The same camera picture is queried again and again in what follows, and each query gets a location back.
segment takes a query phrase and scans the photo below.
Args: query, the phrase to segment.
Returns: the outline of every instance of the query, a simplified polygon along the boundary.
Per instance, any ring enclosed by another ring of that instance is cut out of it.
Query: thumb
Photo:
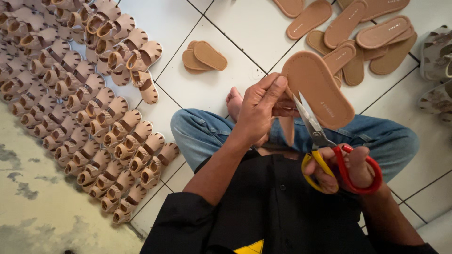
[[[272,85],[265,92],[260,104],[273,108],[279,97],[284,93],[287,88],[287,79],[284,76],[279,76],[275,79]]]
[[[348,155],[348,175],[353,185],[358,188],[367,188],[373,182],[373,176],[370,173],[371,167],[366,162],[369,152],[369,148],[359,146]]]

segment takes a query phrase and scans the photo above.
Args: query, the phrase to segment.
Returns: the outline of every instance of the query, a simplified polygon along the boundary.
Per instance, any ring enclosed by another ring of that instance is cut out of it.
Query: floor tile
[[[452,19],[450,17],[451,8],[452,3],[450,0],[411,1],[404,9],[378,17],[374,20],[377,23],[382,23],[396,15],[407,16],[418,34],[418,40],[411,49],[411,53],[420,59],[421,44],[428,33],[442,25],[452,27]]]
[[[401,204],[399,205],[399,208],[413,228],[418,229],[425,225],[421,218],[419,218],[419,216],[417,216],[407,205]]]
[[[193,40],[209,42],[226,57],[227,68],[199,75],[189,74],[182,63],[182,52]],[[226,117],[225,98],[231,87],[236,86],[243,94],[263,76],[264,73],[249,58],[207,19],[202,18],[157,83],[183,108],[198,108]]]
[[[142,102],[137,109],[141,112],[143,120],[147,120],[152,123],[153,132],[162,133],[165,137],[166,143],[174,142],[174,137],[170,128],[171,117],[180,109],[180,107],[165,93],[161,87],[158,86],[157,83],[156,88],[159,92],[159,101],[153,105]],[[168,167],[166,167],[166,169],[164,169],[160,179],[164,182],[168,181],[168,179],[184,162],[184,156],[180,154],[168,165]]]
[[[420,191],[406,203],[424,220],[432,221],[452,209],[452,173]]]
[[[438,115],[417,109],[418,98],[434,87],[424,81],[419,68],[414,70],[363,115],[386,118],[412,129],[419,137],[420,149],[413,160],[390,182],[390,188],[406,199],[451,169],[450,128],[442,125]]]
[[[188,163],[185,163],[173,177],[171,177],[166,185],[174,192],[181,192],[194,175],[195,174]]]
[[[192,3],[200,12],[204,13],[213,0],[188,0]]]
[[[158,41],[163,47],[161,58],[150,68],[154,79],[201,17],[185,0],[123,0],[119,7],[135,19],[137,28],[146,31],[149,41]]]
[[[305,6],[313,1],[306,0]],[[217,0],[206,17],[264,71],[269,71],[295,43],[286,35],[293,19],[286,17],[271,0]]]
[[[154,225],[155,219],[159,214],[160,208],[162,208],[163,202],[165,202],[166,196],[171,193],[172,191],[168,187],[163,186],[135,216],[135,218],[131,220],[132,226],[134,226],[138,232],[144,236],[147,236],[152,228],[152,225]]]

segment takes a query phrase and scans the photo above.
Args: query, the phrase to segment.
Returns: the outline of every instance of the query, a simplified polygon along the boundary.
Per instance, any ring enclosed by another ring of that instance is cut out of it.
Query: bare foot
[[[239,119],[240,109],[242,108],[243,97],[240,95],[237,88],[234,86],[226,97],[226,106],[229,115],[234,122]]]

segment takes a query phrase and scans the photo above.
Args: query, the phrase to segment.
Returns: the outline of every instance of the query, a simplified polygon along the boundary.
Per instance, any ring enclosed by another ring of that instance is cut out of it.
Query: blue jeans
[[[210,112],[199,109],[181,109],[171,119],[171,131],[190,168],[194,171],[205,159],[212,156],[228,138],[234,124]],[[382,171],[385,182],[397,175],[416,155],[419,141],[407,127],[387,119],[355,115],[339,130],[325,129],[329,140],[352,147],[366,146]],[[287,145],[279,121],[274,121],[269,142]],[[293,149],[308,153],[312,141],[301,118],[295,119]]]

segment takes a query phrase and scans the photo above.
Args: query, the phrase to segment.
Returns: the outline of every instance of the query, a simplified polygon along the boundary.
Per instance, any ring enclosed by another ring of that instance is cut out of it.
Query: finger
[[[279,76],[272,83],[270,88],[264,94],[264,97],[260,101],[261,107],[273,108],[278,98],[284,93],[287,88],[287,79],[284,76]]]

